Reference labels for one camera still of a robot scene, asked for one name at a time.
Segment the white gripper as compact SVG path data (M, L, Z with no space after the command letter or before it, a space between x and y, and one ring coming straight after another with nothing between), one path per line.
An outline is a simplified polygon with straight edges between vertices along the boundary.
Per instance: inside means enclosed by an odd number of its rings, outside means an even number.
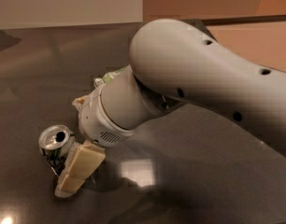
M115 147L135 131L119 127L108 117L101 99L105 86L100 85L88 96L74 99L72 106L79 111L79 131L86 139L102 147ZM74 195L105 159L105 150L88 140L83 144L75 142L70 148L57 181L54 192L56 197L68 198Z

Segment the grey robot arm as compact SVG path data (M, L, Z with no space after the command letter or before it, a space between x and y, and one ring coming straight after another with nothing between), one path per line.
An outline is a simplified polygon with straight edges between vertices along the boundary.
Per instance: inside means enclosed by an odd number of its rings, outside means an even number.
M286 157L286 73L234 54L183 21L142 26L131 41L128 65L73 104L85 141L68 152L55 189L59 198L79 190L106 147L184 104L236 122Z

